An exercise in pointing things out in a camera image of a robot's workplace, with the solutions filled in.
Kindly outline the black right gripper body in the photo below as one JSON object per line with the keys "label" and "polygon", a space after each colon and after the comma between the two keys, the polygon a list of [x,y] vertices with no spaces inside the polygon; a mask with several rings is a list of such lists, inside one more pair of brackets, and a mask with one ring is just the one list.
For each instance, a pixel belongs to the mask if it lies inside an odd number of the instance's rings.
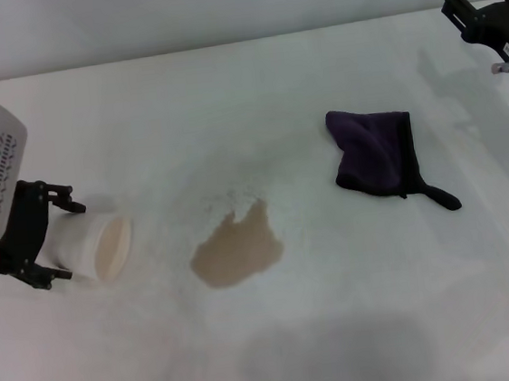
{"label": "black right gripper body", "polygon": [[492,48],[509,61],[509,1],[495,2],[485,7],[458,12],[464,24],[461,37],[467,43]]}

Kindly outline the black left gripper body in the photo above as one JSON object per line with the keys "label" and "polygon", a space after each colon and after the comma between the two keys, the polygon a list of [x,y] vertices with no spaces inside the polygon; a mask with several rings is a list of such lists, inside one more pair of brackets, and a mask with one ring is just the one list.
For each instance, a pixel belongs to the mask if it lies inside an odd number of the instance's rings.
{"label": "black left gripper body", "polygon": [[20,270],[36,263],[48,228],[46,184],[43,181],[17,182],[7,227],[0,239],[2,275],[21,281]]}

